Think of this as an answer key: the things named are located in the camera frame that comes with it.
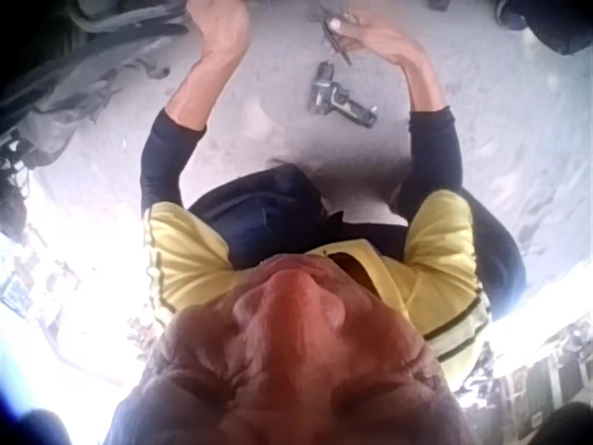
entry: concrete floor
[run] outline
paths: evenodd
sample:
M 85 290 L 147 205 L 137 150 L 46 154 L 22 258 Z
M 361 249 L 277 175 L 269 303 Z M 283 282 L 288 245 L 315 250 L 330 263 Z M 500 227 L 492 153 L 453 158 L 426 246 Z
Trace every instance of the concrete floor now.
M 337 79 L 378 106 L 379 122 L 369 131 L 336 115 L 310 116 L 310 83 L 330 53 L 319 24 L 304 19 L 304 3 L 254 8 L 252 47 L 184 173 L 183 196 L 189 204 L 291 161 L 348 220 L 394 222 L 381 197 L 409 158 L 404 79 L 371 55 L 355 57 L 353 68 L 337 59 Z M 591 255 L 591 51 L 561 57 L 529 32 L 504 32 L 486 0 L 454 0 L 446 14 L 421 0 L 384 3 L 435 63 L 457 117 L 466 187 L 518 240 L 529 298 Z M 161 57 L 169 78 L 128 73 L 132 85 L 98 122 L 85 123 L 63 157 L 34 174 L 33 223 L 66 261 L 94 268 L 114 289 L 144 276 L 140 155 L 152 120 L 199 57 L 196 35 Z

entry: black sleeve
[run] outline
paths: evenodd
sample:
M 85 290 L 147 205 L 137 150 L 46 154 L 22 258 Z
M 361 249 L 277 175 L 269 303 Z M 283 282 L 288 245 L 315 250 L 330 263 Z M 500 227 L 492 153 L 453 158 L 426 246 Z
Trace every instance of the black sleeve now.
M 397 213 L 414 219 L 423 202 L 438 190 L 461 191 L 463 165 L 455 118 L 449 107 L 410 115 L 412 173 L 399 193 Z
M 159 202 L 183 205 L 179 179 L 205 133 L 182 127 L 160 111 L 142 153 L 142 213 Z

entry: hand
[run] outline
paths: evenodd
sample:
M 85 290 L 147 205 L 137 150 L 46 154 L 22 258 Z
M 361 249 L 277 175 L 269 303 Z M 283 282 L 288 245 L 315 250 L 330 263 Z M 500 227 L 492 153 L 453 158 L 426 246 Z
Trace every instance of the hand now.
M 204 37 L 203 56 L 243 57 L 251 41 L 244 0 L 188 0 L 187 11 Z
M 366 48 L 390 63 L 405 67 L 426 58 L 424 48 L 385 19 L 357 9 L 347 14 L 354 23 L 331 19 L 329 27 L 338 34 L 338 43 L 347 52 Z

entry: yellow shirt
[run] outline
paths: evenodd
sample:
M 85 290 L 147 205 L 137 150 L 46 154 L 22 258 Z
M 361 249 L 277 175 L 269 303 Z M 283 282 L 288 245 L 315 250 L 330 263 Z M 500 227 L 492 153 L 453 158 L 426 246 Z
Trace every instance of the yellow shirt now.
M 234 271 L 226 242 L 204 222 L 171 203 L 145 214 L 150 296 L 167 324 L 188 306 L 231 290 L 249 271 Z M 439 191 L 410 225 L 405 259 L 382 256 L 366 240 L 330 244 L 310 254 L 356 259 L 389 307 L 404 313 L 427 340 L 451 389 L 472 371 L 490 322 L 489 302 L 475 275 L 472 214 L 465 200 Z

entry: wrinkled skin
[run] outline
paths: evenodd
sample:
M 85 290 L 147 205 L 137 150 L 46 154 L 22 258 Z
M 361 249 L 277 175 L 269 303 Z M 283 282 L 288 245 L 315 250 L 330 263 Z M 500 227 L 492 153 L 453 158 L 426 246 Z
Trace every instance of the wrinkled skin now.
M 472 443 L 423 338 L 332 261 L 282 255 L 180 312 L 108 443 Z

